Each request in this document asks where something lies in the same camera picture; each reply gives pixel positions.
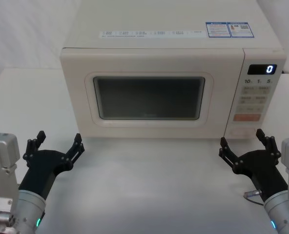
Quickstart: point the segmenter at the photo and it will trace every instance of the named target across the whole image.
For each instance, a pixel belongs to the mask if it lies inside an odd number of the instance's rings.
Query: control panel
[[[265,75],[243,80],[233,121],[259,121],[272,84],[271,77]]]
[[[256,130],[262,125],[285,62],[282,50],[244,49],[244,52],[245,60],[225,131],[225,137],[229,138],[255,136]]]

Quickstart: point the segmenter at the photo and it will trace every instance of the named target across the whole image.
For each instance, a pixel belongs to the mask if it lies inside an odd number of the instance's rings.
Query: white microwave
[[[255,0],[83,0],[61,54],[84,137],[254,137],[285,60]]]

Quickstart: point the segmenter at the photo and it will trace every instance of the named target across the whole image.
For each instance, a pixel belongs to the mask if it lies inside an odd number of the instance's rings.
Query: microwave window
[[[204,77],[94,77],[100,118],[197,120]]]

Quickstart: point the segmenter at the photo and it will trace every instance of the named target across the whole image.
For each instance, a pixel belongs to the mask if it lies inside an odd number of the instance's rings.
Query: white tabletop
[[[262,129],[278,147],[289,137],[289,75],[282,75]],[[0,76],[0,132],[14,133],[21,155],[44,130],[40,149],[66,152],[78,131],[61,70],[6,69]],[[219,139],[84,139],[85,153],[60,174],[38,234],[275,234],[253,190],[218,157]],[[262,149],[231,140],[238,156]],[[18,161],[18,182],[27,167]],[[279,170],[287,178],[283,165]]]

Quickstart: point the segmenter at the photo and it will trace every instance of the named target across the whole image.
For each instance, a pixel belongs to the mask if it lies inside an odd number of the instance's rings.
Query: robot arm
[[[252,151],[237,157],[223,137],[219,156],[235,174],[246,175],[252,180],[264,201],[264,208],[274,228],[279,234],[289,234],[289,186],[276,168],[281,154],[273,136],[265,137],[261,129],[257,130],[256,136],[265,146],[265,150]],[[281,161],[287,166],[289,174],[289,139],[282,143]]]
[[[34,234],[56,176],[70,171],[84,151],[80,134],[66,154],[38,151],[45,137],[40,131],[37,139],[28,140],[23,159],[29,169],[18,188],[14,174],[20,158],[17,139],[12,134],[0,134],[0,234]]]

